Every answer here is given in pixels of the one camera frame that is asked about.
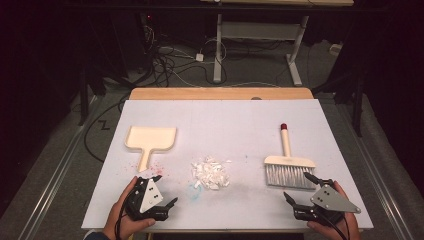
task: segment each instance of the human hand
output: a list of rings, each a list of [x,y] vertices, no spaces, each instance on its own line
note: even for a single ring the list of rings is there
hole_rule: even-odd
[[[348,199],[346,193],[344,192],[343,188],[339,185],[337,181],[334,181],[334,188],[337,190],[337,192],[340,193],[343,197]],[[307,223],[308,227],[313,229],[314,231],[322,234],[326,238],[330,240],[340,240],[342,239],[341,236],[337,233],[336,230],[332,227],[323,226],[317,222],[309,221]],[[356,217],[353,213],[345,213],[345,219],[340,221],[336,224],[336,226],[342,231],[342,233],[346,236],[346,239],[348,238],[348,235],[350,235],[350,240],[360,240],[361,235],[359,233],[358,229],[358,222],[356,221]]]
[[[128,186],[124,189],[118,201],[113,204],[112,209],[110,210],[109,217],[107,219],[106,225],[103,229],[103,234],[105,234],[110,240],[116,240],[115,236],[115,224],[119,219],[119,212],[124,204],[125,198],[134,188],[135,183],[137,182],[137,177],[134,177]],[[124,215],[121,219],[120,227],[120,237],[121,239],[128,239],[135,232],[139,232],[147,227],[150,227],[155,224],[155,219],[148,218],[140,221],[133,221],[127,215]]]

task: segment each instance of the dustpan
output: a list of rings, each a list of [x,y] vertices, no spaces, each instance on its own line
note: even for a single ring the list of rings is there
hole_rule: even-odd
[[[154,151],[166,151],[172,148],[176,132],[176,128],[130,127],[125,145],[130,149],[142,150],[137,167],[139,172],[148,168],[150,155]]]

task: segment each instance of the white board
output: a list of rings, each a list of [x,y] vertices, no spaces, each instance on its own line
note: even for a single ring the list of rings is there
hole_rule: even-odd
[[[359,227],[373,228],[318,100],[127,101],[82,228],[103,228],[112,204],[133,176],[159,174],[163,177],[156,184],[164,197],[159,205],[175,197],[178,201],[169,218],[148,232],[307,231],[306,222],[294,218],[283,191],[305,205],[312,205],[314,191],[269,187],[265,181],[265,157],[283,155],[282,123],[288,126],[292,156],[313,160],[317,177],[337,180],[362,210],[357,214]],[[177,127],[172,149],[153,154],[150,168],[142,173],[137,172],[140,153],[124,144],[130,126]],[[193,187],[191,163],[207,156],[223,162],[228,187]]]

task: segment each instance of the white paper pieces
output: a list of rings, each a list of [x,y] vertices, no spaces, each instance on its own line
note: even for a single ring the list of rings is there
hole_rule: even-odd
[[[193,177],[197,179],[194,188],[198,188],[202,184],[205,188],[219,190],[230,184],[229,176],[225,173],[224,166],[213,157],[206,157],[204,162],[192,163],[191,165],[193,166]]]

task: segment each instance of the brush bristles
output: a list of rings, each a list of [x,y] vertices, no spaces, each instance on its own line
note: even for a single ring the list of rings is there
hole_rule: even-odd
[[[267,164],[265,171],[268,185],[315,189],[315,184],[303,175],[304,172],[314,174],[314,168]]]

